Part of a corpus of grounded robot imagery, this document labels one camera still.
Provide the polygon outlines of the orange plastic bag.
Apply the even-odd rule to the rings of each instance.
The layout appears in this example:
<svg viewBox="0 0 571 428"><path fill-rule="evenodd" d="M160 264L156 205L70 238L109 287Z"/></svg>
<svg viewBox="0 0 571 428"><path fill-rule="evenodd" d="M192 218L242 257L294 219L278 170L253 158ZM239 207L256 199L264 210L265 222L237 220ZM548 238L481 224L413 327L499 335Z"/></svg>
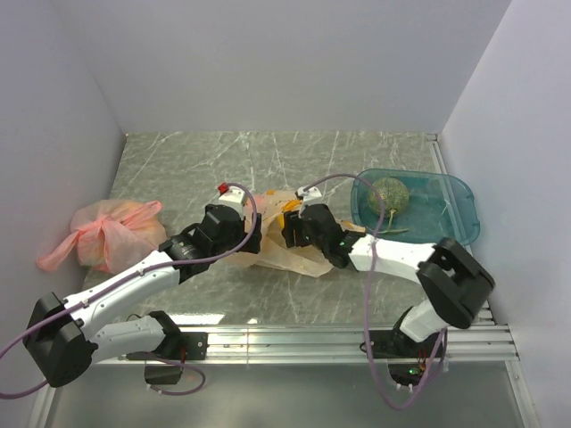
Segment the orange plastic bag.
<svg viewBox="0 0 571 428"><path fill-rule="evenodd" d="M286 247L277 217L300 208L300 201L293 191L269 190L255 194L253 198L257 212L261 214L261 250L257 254L237 252L228 257L230 263L244 268L257 265L311 277L323 276L333 268L321 251L311 245Z"/></svg>

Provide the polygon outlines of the green netted melon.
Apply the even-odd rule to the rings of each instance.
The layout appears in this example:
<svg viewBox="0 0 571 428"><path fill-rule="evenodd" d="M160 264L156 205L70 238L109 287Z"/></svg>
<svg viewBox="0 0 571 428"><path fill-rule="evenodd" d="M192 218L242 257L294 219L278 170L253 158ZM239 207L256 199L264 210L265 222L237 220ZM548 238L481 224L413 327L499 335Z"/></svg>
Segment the green netted melon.
<svg viewBox="0 0 571 428"><path fill-rule="evenodd" d="M368 206L377 215L384 209L384 217L388 223L383 234L398 234L408 231L408 228L393 228L394 219L401 215L410 202L410 192L407 186L394 177L384 177L373 183L368 191Z"/></svg>

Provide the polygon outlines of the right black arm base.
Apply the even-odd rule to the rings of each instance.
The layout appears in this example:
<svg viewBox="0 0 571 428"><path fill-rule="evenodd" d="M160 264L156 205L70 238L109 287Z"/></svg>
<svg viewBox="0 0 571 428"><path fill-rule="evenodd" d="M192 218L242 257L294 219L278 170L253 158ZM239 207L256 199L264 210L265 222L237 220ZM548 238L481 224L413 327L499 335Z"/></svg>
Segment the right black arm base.
<svg viewBox="0 0 571 428"><path fill-rule="evenodd" d="M414 342L397 331L375 330L369 333L373 359L388 359L388 374L397 386L417 387L426 371L428 358L439 333L423 342Z"/></svg>

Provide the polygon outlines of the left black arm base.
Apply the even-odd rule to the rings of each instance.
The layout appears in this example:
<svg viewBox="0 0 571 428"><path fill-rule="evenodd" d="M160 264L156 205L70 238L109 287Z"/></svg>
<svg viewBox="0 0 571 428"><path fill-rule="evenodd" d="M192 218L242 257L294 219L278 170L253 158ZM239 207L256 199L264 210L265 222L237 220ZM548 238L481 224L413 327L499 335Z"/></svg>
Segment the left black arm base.
<svg viewBox="0 0 571 428"><path fill-rule="evenodd" d="M177 333L167 337L156 350L130 352L126 360L159 363L145 366L144 379L150 389L164 395L182 396L199 391L206 384L206 375L190 362L203 361L207 355L208 334ZM189 391L166 391L162 386L177 385L184 374L198 375L199 383Z"/></svg>

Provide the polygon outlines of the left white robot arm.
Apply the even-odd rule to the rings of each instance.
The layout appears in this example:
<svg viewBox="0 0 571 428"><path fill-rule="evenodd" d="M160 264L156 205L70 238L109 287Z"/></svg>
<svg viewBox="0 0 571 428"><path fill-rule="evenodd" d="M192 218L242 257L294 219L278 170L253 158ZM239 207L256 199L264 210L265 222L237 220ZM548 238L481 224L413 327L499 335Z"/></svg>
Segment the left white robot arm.
<svg viewBox="0 0 571 428"><path fill-rule="evenodd" d="M133 267L65 299L54 293L39 299L22 343L54 388L108 358L138 352L166 358L181 347L182 333L165 312L122 323L115 317L132 304L200 275L220 259L260 249L258 211L247 226L242 203L209 204L201 222L168 238Z"/></svg>

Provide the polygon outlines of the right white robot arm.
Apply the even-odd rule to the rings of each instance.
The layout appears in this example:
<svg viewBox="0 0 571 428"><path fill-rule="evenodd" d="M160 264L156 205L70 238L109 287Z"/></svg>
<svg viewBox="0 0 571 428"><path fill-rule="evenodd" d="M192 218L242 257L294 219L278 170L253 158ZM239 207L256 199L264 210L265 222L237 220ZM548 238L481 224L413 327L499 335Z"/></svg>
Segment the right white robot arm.
<svg viewBox="0 0 571 428"><path fill-rule="evenodd" d="M335 268L372 271L420 284L426 299L405 311L396 340L421 343L452 326L468 329L495 287L492 276L457 241L402 243L344 230L325 204L283 213L288 248L313 246Z"/></svg>

